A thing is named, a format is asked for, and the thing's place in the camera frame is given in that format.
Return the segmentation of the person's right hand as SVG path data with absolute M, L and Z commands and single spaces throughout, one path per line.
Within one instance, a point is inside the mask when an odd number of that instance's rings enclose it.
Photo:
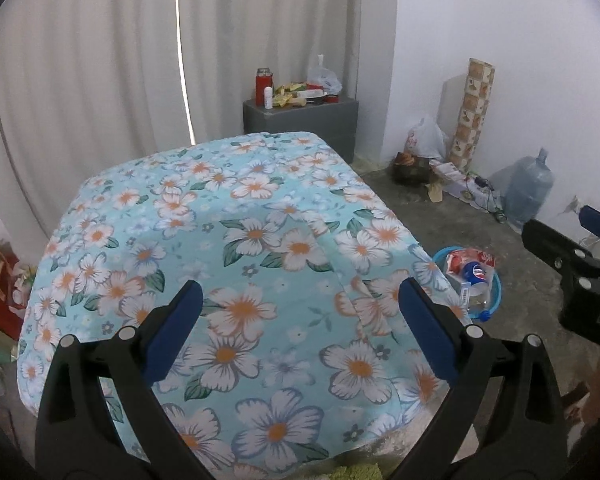
M 590 378 L 562 396 L 562 408 L 571 425 L 583 422 L 593 427 L 597 424 L 600 420 L 600 358 Z

